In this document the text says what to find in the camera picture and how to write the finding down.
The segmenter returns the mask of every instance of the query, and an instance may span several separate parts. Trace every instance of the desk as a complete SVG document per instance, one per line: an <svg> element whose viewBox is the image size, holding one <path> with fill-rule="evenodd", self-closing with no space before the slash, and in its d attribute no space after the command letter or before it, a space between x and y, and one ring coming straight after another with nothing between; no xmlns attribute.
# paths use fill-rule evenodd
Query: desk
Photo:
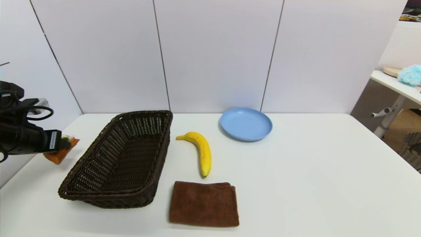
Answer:
<svg viewBox="0 0 421 237"><path fill-rule="evenodd" d="M419 87L412 87L400 83L396 78L389 76L382 71L374 71L371 74L371 79L400 94L391 107L391 112L384 117L383 121L374 131L376 136L382 138L389 129L390 124L392 124L399 112L404 108L405 104L408 103L408 100L416 103L417 108L421 106L421 93Z"/></svg>
<svg viewBox="0 0 421 237"><path fill-rule="evenodd" d="M150 205L101 209L61 199L61 182L114 116L80 116L64 130L80 142L61 165L37 155L1 189L1 237L421 236L421 175L345 114L269 114L271 134L253 143L222 133L220 114L175 114ZM196 148L175 140L189 131L206 136L212 149L206 179L199 175ZM176 180L230 182L240 226L169 223Z"/></svg>

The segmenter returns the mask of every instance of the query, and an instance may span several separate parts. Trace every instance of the basket rim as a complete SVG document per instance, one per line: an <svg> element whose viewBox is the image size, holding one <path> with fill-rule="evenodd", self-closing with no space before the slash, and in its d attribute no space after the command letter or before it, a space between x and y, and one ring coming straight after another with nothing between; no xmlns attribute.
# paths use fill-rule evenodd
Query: basket rim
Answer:
<svg viewBox="0 0 421 237"><path fill-rule="evenodd" d="M83 198L83 197L95 197L98 200L112 200L112 199L122 199L124 197L135 197L138 194L141 194L144 190L149 188L152 184L152 177L153 177L153 171L157 168L157 157L158 154L154 157L154 165L153 168L150 170L146 181L144 182L144 185L139 188L135 189L128 189L128 190L120 190L120 191L71 191L68 189L68 184L70 184L70 181L74 178L75 173L77 173L82 165L85 164L87 159L84 159L84 156L86 153L94 153L96 149L99 148L97 146L98 143L102 142L107 134L112 131L112 128L114 128L116 122L120 120L121 118L125 116L131 116L133 114L165 114L168 116L168 124L164 127L163 135L161 136L161 139L159 141L158 151L161 150L162 145L164 143L164 140L167 136L169 136L170 132L170 126L173 119L173 113L169 110L146 110L146 111L133 111L128 113L121 113L114 118L111 119L111 121L103 128L103 130L98 134L97 138L95 139L92 144L88 147L88 149L85 151L85 153L79 158L79 160L76 162L76 164L72 167L72 169L69 171L65 179L63 180L62 184L59 188L59 196L65 199L73 199L73 198Z"/></svg>

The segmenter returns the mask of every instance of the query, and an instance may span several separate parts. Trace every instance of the blue sponge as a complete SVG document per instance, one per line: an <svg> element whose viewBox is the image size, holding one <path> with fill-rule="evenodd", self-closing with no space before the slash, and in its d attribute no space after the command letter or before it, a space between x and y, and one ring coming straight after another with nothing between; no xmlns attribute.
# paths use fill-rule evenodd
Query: blue sponge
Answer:
<svg viewBox="0 0 421 237"><path fill-rule="evenodd" d="M415 87L421 84L421 65L405 67L399 72L397 79L409 86Z"/></svg>

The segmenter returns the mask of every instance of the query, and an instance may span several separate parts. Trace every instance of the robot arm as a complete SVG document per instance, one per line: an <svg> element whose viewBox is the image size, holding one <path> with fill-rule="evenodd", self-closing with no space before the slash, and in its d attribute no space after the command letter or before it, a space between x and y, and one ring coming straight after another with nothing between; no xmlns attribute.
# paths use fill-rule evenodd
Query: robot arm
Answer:
<svg viewBox="0 0 421 237"><path fill-rule="evenodd" d="M61 138L59 130L43 130L29 121L39 121L51 117L54 111L48 107L46 99L25 99L24 90L13 83L0 81L0 153L5 161L9 155L57 152L69 148L71 144ZM28 115L50 113L41 118Z"/></svg>

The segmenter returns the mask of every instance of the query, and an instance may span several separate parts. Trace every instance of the white sticker label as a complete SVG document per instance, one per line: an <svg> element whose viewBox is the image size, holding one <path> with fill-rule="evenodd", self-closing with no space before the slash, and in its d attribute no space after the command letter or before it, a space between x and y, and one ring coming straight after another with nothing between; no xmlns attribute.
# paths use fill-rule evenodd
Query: white sticker label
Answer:
<svg viewBox="0 0 421 237"><path fill-rule="evenodd" d="M57 132L52 132L51 140L50 140L50 149L54 149L54 147L56 146L56 137L57 137Z"/></svg>

